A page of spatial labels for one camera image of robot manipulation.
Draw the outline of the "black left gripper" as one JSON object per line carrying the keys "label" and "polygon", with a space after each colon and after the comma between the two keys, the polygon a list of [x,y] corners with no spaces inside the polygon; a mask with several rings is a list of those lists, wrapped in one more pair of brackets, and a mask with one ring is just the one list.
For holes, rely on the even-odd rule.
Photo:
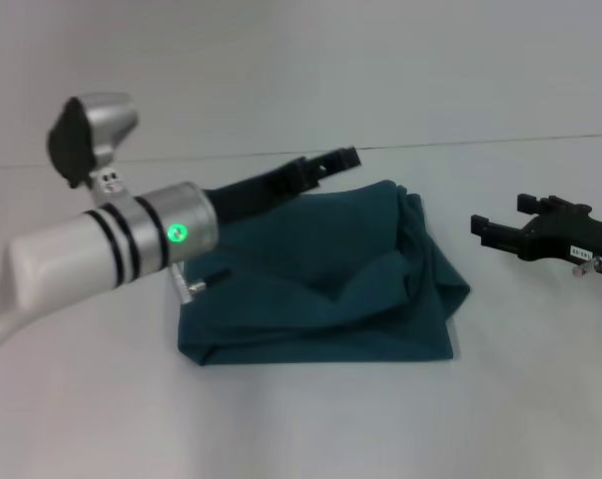
{"label": "black left gripper", "polygon": [[273,210],[319,186],[319,181],[361,165],[355,147],[340,148],[311,159],[301,157],[264,174],[204,190],[221,226]]}

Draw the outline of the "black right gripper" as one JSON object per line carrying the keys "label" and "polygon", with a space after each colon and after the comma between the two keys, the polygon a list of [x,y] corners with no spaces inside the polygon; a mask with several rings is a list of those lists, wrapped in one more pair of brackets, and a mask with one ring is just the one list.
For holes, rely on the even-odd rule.
{"label": "black right gripper", "polygon": [[527,261],[557,258],[581,265],[591,257],[601,259],[602,222],[590,217],[592,208],[573,204],[556,196],[536,198],[519,194],[516,200],[520,213],[534,215],[523,228],[496,224],[488,218],[473,215],[471,233],[480,237],[485,247],[502,250]]}

